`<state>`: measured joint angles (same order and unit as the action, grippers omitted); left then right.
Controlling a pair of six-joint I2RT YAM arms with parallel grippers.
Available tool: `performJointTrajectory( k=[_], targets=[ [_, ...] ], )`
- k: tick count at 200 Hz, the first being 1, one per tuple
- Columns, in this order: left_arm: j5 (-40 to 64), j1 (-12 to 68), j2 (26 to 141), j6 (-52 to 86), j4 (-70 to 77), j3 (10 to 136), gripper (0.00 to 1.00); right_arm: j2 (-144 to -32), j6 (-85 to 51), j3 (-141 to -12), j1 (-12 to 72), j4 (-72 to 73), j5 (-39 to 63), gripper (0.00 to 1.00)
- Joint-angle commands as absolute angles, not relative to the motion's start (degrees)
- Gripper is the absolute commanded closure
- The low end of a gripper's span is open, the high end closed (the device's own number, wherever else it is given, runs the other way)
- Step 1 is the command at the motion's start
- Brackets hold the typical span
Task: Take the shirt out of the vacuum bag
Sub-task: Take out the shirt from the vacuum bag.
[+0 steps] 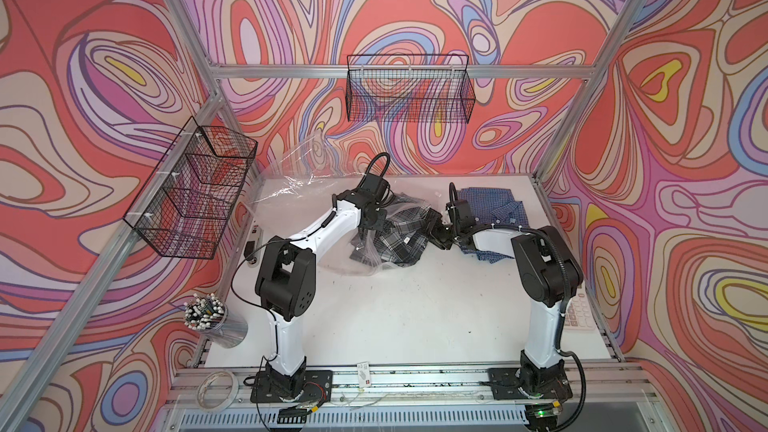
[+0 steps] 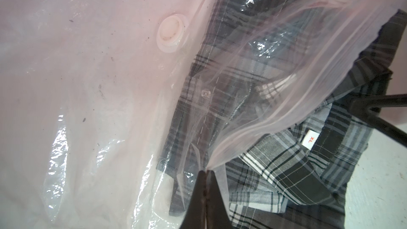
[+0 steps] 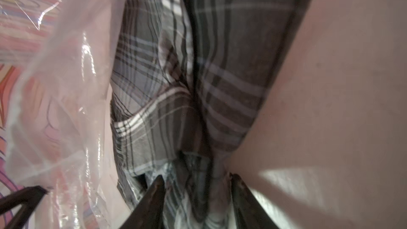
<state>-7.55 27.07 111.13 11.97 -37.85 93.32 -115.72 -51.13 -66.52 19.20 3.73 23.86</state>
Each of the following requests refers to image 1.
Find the grey plaid shirt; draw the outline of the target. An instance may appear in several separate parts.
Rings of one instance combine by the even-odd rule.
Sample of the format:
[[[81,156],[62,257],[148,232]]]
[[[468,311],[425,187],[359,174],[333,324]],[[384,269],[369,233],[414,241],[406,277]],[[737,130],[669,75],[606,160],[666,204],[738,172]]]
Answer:
[[[350,259],[371,269],[417,264],[442,214],[428,202],[407,194],[395,194],[379,211],[386,213],[381,227],[358,230],[351,240]]]

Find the clear plastic vacuum bag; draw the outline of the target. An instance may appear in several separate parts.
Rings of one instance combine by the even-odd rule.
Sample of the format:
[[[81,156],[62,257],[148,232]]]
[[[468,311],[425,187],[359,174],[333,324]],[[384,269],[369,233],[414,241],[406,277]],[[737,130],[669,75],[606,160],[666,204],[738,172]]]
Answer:
[[[362,165],[350,172],[338,172],[330,162],[334,156],[333,150],[319,135],[314,134],[287,152],[282,159],[269,165],[263,173],[265,183],[250,206],[254,213],[254,223],[262,228],[263,233],[257,255],[263,257],[264,247],[271,238],[287,238],[323,216],[330,209],[334,195],[348,190],[358,191],[358,184],[369,162],[381,152],[386,151],[365,156]],[[403,187],[389,177],[393,168],[393,156],[389,154],[391,163],[384,178],[389,183],[387,191],[390,200],[395,194],[407,194],[433,207],[426,190],[421,187]],[[373,171],[379,174],[384,163],[384,159],[378,160]],[[358,230],[348,233],[319,259],[319,269],[340,275],[370,276],[401,268],[371,269],[351,260],[351,240]]]

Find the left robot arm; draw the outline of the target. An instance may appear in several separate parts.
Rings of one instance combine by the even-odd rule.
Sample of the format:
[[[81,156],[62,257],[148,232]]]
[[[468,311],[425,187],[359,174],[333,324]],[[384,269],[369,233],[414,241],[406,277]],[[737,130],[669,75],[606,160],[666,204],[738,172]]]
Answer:
[[[375,230],[386,218],[384,194],[345,191],[332,197],[330,209],[308,227],[287,238],[267,242],[255,284],[261,307],[273,316],[275,357],[269,369],[292,379],[306,366],[300,317],[316,293],[317,263],[348,233]]]

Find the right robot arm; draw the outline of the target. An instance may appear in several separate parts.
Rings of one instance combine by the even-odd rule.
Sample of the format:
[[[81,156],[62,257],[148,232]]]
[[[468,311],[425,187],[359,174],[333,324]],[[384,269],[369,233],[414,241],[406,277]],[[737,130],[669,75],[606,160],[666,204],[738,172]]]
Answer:
[[[549,369],[566,356],[561,346],[565,317],[584,275],[555,227],[460,227],[437,222],[427,227],[427,234],[432,243],[444,250],[456,244],[513,258],[521,285],[531,300],[528,338],[521,361],[537,369]]]

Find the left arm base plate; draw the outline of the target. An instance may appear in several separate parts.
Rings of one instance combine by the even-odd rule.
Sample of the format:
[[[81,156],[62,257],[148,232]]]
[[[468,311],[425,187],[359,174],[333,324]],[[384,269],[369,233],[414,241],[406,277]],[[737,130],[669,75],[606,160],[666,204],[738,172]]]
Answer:
[[[270,368],[248,376],[250,401],[258,404],[324,403],[332,397],[333,372],[328,369],[298,370],[284,376]]]

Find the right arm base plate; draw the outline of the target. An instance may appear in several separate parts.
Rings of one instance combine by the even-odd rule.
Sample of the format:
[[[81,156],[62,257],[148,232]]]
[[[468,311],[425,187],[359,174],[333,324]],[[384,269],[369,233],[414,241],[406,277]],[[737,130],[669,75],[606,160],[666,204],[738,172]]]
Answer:
[[[546,369],[490,368],[486,383],[495,400],[565,402],[573,397],[562,363]]]

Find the blue checked shirt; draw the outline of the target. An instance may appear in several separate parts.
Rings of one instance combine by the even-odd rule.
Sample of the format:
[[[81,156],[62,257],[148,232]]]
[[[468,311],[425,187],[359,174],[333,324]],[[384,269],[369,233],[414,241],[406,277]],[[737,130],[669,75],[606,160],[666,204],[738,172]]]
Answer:
[[[523,202],[509,189],[469,187],[458,190],[457,195],[468,202],[479,224],[530,225]]]

